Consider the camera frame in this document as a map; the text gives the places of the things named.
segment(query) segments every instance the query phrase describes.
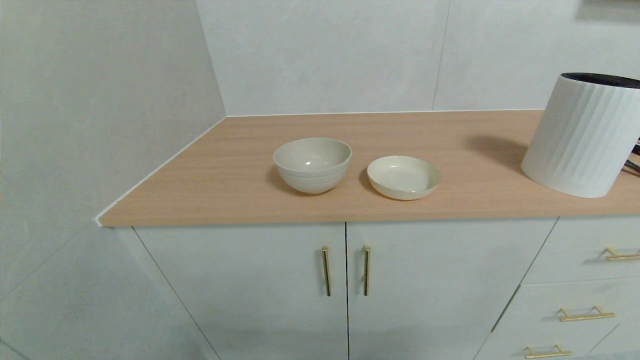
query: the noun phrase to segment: wooden countertop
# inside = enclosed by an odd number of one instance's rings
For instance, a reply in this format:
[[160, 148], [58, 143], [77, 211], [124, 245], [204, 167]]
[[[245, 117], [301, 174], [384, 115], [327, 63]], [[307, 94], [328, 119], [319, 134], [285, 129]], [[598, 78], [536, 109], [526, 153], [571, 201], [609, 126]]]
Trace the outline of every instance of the wooden countertop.
[[[620, 174], [609, 194], [582, 199], [520, 171], [542, 114], [460, 111], [229, 117], [100, 217], [103, 226], [522, 218], [640, 213], [640, 177]], [[289, 188], [273, 164], [283, 143], [305, 137], [348, 143], [346, 178], [321, 195]], [[366, 167], [402, 154], [432, 162], [442, 181], [411, 202], [388, 199]]]

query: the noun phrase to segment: ceramic bowl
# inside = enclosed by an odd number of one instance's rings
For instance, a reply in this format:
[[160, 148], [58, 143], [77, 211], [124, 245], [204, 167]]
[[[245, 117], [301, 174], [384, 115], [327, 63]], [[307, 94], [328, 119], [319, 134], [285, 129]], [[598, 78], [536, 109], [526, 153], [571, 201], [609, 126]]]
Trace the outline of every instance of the ceramic bowl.
[[440, 182], [440, 172], [432, 164], [411, 156], [385, 156], [367, 167], [371, 186], [384, 196], [416, 200], [429, 195]]
[[303, 193], [323, 193], [344, 179], [351, 148], [340, 140], [305, 138], [286, 143], [273, 153], [285, 183]]

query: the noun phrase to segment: white ribbed container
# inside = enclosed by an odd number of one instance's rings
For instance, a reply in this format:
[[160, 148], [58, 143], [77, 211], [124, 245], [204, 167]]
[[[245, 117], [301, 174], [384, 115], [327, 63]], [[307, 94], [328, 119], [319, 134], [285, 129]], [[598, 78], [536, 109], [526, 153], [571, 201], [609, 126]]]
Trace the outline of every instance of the white ribbed container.
[[561, 74], [522, 160], [522, 171], [559, 192], [602, 197], [639, 136], [640, 81]]

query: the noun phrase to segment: gold handle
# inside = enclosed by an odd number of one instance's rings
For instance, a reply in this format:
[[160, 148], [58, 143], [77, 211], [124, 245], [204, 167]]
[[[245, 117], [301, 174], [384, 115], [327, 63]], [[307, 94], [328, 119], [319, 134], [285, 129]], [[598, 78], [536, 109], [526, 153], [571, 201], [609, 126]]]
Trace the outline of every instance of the gold handle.
[[322, 247], [322, 263], [324, 264], [324, 287], [326, 296], [331, 296], [331, 278], [329, 276], [329, 247]]
[[547, 353], [547, 354], [534, 354], [533, 350], [531, 350], [531, 347], [527, 347], [527, 351], [529, 351], [529, 355], [524, 355], [524, 358], [525, 359], [544, 359], [546, 357], [571, 356], [571, 355], [573, 355], [573, 353], [570, 352], [570, 351], [562, 350], [562, 348], [558, 344], [556, 344], [556, 349], [558, 349], [558, 352], [550, 352], [550, 353]]
[[617, 251], [607, 246], [606, 251], [611, 255], [607, 256], [605, 259], [607, 261], [626, 261], [626, 260], [640, 260], [640, 254], [633, 255], [620, 255]]
[[364, 245], [364, 296], [369, 296], [369, 266], [371, 265], [371, 248]]
[[558, 320], [562, 322], [574, 322], [579, 320], [613, 318], [616, 316], [616, 314], [614, 313], [603, 313], [602, 309], [600, 309], [600, 306], [594, 305], [593, 308], [596, 309], [596, 311], [598, 311], [597, 314], [576, 315], [576, 316], [570, 316], [565, 308], [561, 308], [560, 311], [563, 312], [564, 316], [558, 318]]

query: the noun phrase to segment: drawer front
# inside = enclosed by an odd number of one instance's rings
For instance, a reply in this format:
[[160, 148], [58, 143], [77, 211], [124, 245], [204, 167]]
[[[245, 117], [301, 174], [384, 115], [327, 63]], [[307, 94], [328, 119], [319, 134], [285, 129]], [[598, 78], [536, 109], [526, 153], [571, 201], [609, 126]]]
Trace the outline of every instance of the drawer front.
[[[608, 261], [607, 247], [619, 255]], [[640, 276], [640, 217], [560, 218], [523, 284]]]
[[[632, 321], [624, 321], [613, 330], [602, 342], [598, 344], [589, 355], [604, 355], [617, 352], [635, 352], [640, 350], [640, 316]], [[640, 356], [629, 357], [629, 359], [640, 359]]]
[[[558, 352], [558, 344], [572, 356], [585, 356], [621, 321], [637, 311], [640, 279], [522, 285], [476, 360], [524, 359]], [[614, 317], [561, 322], [566, 316], [595, 315], [594, 305]]]

